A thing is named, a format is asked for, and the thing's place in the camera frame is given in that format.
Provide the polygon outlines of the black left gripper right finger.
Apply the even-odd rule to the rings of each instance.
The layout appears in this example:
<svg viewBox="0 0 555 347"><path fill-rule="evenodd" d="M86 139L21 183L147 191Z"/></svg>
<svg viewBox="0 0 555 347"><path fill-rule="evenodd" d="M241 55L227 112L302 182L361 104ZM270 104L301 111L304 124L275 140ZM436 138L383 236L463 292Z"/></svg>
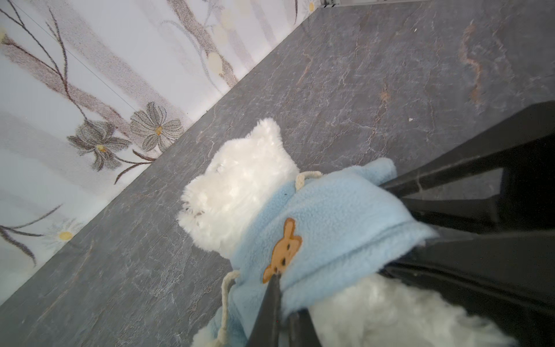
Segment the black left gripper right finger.
<svg viewBox="0 0 555 347"><path fill-rule="evenodd" d="M294 312L288 317L288 339L290 347L322 346L308 309Z"/></svg>

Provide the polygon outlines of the white plush teddy bear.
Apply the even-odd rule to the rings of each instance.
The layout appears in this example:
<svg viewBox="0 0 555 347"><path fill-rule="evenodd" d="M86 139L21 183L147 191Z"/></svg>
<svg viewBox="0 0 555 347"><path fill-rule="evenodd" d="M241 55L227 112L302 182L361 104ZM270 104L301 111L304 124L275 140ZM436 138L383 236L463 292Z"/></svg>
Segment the white plush teddy bear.
<svg viewBox="0 0 555 347"><path fill-rule="evenodd" d="M300 172L283 147L280 127L273 119L263 119L246 137L224 143L205 173L185 187L177 221L197 247L231 262L240 237L270 198L307 173L326 175ZM397 308L397 321L409 327L409 340L398 346L517 345L495 322L468 314L439 293L380 276L392 284L386 292L387 307ZM194 346L209 346L207 341L195 343L209 323L195 334Z"/></svg>

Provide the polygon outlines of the light blue fleece hoodie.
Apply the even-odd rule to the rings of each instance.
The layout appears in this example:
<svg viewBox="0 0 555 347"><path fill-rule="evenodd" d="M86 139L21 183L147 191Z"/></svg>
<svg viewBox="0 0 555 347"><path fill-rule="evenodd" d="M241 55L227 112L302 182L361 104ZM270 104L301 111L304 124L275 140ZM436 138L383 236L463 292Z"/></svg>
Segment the light blue fleece hoodie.
<svg viewBox="0 0 555 347"><path fill-rule="evenodd" d="M435 233L382 188L395 176L393 162L381 158L285 183L240 237L223 305L195 343L247 345L273 276L280 279L277 325L307 309L322 346L408 341L408 325L385 303L392 284L380 270Z"/></svg>

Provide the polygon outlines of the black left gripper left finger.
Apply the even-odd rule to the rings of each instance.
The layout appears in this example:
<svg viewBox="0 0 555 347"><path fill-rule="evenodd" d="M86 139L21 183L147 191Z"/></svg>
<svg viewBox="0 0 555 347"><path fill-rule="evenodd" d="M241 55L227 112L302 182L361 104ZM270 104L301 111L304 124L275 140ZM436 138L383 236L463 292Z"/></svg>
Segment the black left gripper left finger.
<svg viewBox="0 0 555 347"><path fill-rule="evenodd" d="M280 306L280 275L273 275L267 283L267 289L247 347L279 346L280 321L282 320Z"/></svg>

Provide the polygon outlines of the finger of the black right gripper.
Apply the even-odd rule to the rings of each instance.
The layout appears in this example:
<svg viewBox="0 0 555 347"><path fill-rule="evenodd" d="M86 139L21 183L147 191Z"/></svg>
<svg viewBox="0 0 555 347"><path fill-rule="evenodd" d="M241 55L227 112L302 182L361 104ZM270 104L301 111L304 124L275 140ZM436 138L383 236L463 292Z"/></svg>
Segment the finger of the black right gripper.
<svg viewBox="0 0 555 347"><path fill-rule="evenodd" d="M478 200L410 195L502 170L499 193ZM457 230L554 228L554 102L533 104L432 162L381 186L425 224Z"/></svg>
<svg viewBox="0 0 555 347"><path fill-rule="evenodd" d="M381 274L441 293L518 346L554 345L554 231L432 240Z"/></svg>

